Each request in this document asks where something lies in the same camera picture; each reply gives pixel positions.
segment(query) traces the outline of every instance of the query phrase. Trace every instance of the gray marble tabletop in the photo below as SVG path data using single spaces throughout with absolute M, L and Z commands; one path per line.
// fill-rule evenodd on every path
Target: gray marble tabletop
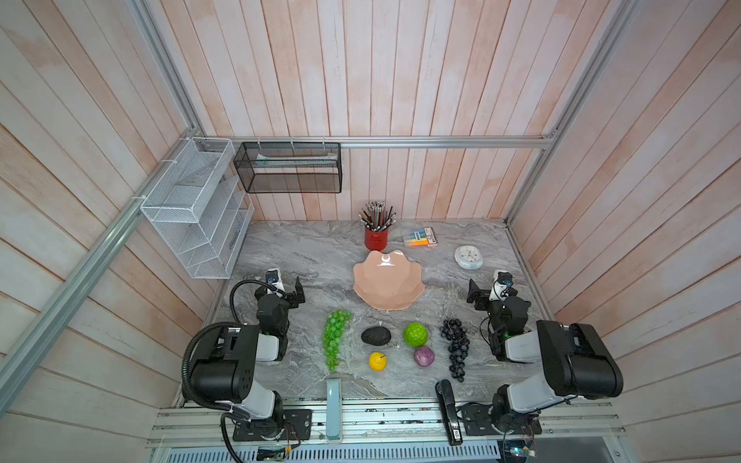
M 434 228 L 437 247 L 406 247 L 404 233 L 423 226 Z M 474 244 L 484 256 L 478 270 L 463 270 L 453 260 L 461 244 Z M 390 230 L 385 252 L 401 250 L 412 262 L 422 265 L 425 292 L 406 310 L 385 312 L 366 304 L 353 291 L 353 266 L 363 262 L 369 251 L 364 245 L 363 228 L 356 221 L 258 221 L 250 225 L 239 254 L 229 288 L 217 309 L 215 320 L 231 320 L 228 293 L 241 279 L 265 279 L 270 267 L 280 267 L 288 290 L 293 290 L 297 276 L 306 293 L 306 303 L 289 314 L 288 353 L 282 362 L 259 363 L 255 380 L 278 391 L 283 397 L 326 398 L 327 377 L 339 377 L 342 394 L 347 398 L 434 398 L 434 385 L 450 379 L 457 400 L 490 401 L 502 384 L 522 381 L 542 368 L 540 364 L 498 362 L 479 334 L 479 323 L 486 317 L 465 301 L 468 279 L 480 287 L 490 287 L 495 269 L 514 275 L 519 296 L 532 301 L 529 329 L 541 319 L 532 292 L 526 286 L 502 224 L 497 221 L 435 221 L 420 223 L 399 221 Z M 254 285 L 242 286 L 235 295 L 238 312 L 244 322 L 256 322 Z M 322 334 L 327 314 L 337 309 L 352 312 L 349 327 L 342 337 L 340 364 L 330 374 L 325 365 Z M 448 342 L 439 336 L 439 326 L 446 318 L 461 319 L 469 329 L 471 350 L 465 363 L 465 381 L 450 377 Z M 435 352 L 435 362 L 427 368 L 413 359 L 414 349 L 402 336 L 411 322 L 427 327 L 427 343 Z M 364 344 L 360 335 L 366 328 L 385 326 L 391 342 L 375 347 Z M 382 372 L 368 367 L 373 352 L 385 353 L 388 365 Z

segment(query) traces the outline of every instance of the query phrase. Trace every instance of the bundle of pencils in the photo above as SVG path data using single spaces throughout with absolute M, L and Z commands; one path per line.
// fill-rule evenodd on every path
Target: bundle of pencils
M 370 231 L 375 233 L 386 231 L 396 223 L 396 212 L 393 211 L 393 206 L 387 212 L 385 201 L 372 201 L 365 206 L 368 211 L 361 210 L 358 217 L 363 226 Z

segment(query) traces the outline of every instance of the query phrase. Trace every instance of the bunch of grapes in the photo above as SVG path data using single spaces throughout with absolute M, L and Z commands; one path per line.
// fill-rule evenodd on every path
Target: bunch of grapes
M 468 345 L 471 343 L 466 334 L 467 331 L 461 327 L 461 321 L 458 319 L 446 319 L 440 327 L 440 336 L 451 342 L 448 346 L 448 352 L 451 353 L 451 376 L 458 382 L 464 381 L 465 363 L 463 361 L 468 357 Z
M 348 322 L 350 321 L 349 310 L 335 310 L 330 313 L 327 317 L 327 324 L 325 325 L 325 334 L 322 338 L 324 342 L 325 354 L 327 356 L 327 368 L 329 371 L 334 373 L 337 368 L 339 360 L 339 343 L 342 339 L 342 334 L 345 332 Z

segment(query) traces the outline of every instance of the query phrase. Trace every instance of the pen holder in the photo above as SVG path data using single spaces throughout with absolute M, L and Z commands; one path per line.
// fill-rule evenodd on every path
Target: pen holder
M 388 245 L 388 231 L 372 232 L 365 228 L 365 247 L 372 251 L 383 251 Z

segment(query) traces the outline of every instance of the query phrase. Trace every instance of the avocado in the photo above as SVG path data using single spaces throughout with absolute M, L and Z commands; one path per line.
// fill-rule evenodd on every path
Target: avocado
M 388 344 L 391 340 L 391 332 L 386 327 L 372 327 L 363 331 L 363 334 L 360 335 L 360 339 L 362 339 L 365 344 L 382 346 Z

